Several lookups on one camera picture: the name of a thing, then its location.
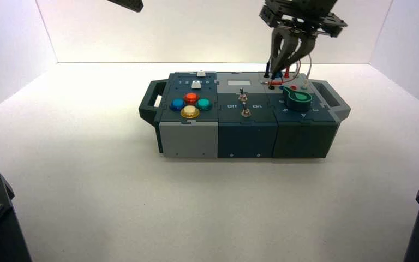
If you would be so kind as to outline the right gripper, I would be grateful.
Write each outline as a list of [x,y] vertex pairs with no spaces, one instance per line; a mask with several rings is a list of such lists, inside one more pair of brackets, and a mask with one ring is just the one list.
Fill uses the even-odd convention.
[[290,34],[289,29],[336,38],[348,26],[332,12],[335,4],[334,0],[265,1],[259,16],[269,27],[275,28],[269,60],[271,78],[309,55],[315,47],[315,37]]

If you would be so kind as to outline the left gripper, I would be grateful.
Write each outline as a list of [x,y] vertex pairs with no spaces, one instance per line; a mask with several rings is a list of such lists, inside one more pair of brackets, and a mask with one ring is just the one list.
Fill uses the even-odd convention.
[[144,7],[142,0],[109,0],[109,2],[112,2],[136,13],[140,13]]

